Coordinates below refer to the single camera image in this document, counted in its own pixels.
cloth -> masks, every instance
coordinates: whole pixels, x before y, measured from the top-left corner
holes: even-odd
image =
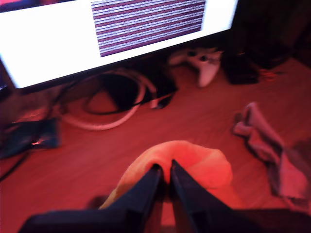
[[[311,213],[311,167],[301,155],[286,147],[282,138],[267,123],[256,103],[242,112],[242,120],[233,129],[246,137],[255,155],[268,166],[273,190],[293,209]]]
[[[172,159],[175,159],[202,187],[232,208],[243,206],[230,185],[230,163],[220,150],[209,149],[187,141],[170,141],[158,144],[142,153],[126,170],[116,189],[105,203],[106,208],[130,190],[152,167],[158,164],[164,172],[165,182],[170,182]]]

striped pattern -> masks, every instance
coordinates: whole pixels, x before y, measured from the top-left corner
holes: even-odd
[[[201,30],[205,0],[91,3],[101,57]]]

gray towel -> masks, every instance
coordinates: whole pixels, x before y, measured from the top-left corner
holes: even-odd
[[[234,133],[244,136],[255,155],[268,166],[273,190],[293,210],[311,214],[311,166],[298,151],[285,146],[282,138],[267,123],[256,103],[242,112]]]

computer monitor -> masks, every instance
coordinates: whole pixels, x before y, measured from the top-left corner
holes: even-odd
[[[72,0],[0,13],[0,55],[29,88],[231,27],[238,0]]]

game controller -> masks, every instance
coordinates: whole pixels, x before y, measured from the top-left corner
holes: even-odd
[[[173,53],[168,60],[170,66],[187,62],[200,70],[198,86],[207,86],[215,77],[220,67],[220,58],[223,51],[217,48],[184,49]]]

